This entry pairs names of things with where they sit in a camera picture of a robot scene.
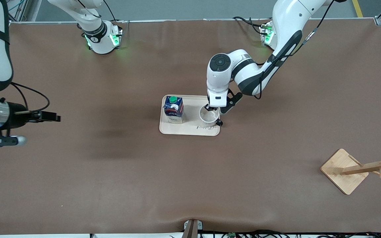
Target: table surface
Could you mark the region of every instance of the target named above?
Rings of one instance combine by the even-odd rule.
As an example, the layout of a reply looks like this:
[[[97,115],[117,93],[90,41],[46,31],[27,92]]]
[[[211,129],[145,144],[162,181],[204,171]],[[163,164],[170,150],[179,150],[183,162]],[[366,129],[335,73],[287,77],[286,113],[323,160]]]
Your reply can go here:
[[[309,21],[307,35],[318,21]],[[320,171],[344,148],[381,160],[381,27],[325,20],[216,137],[163,135],[164,95],[206,95],[211,56],[271,51],[236,21],[131,23],[122,49],[89,51],[75,24],[12,24],[14,81],[62,122],[28,124],[0,148],[0,234],[205,230],[381,232],[381,179],[350,195]],[[45,101],[25,92],[30,107]],[[21,101],[10,87],[0,92]]]

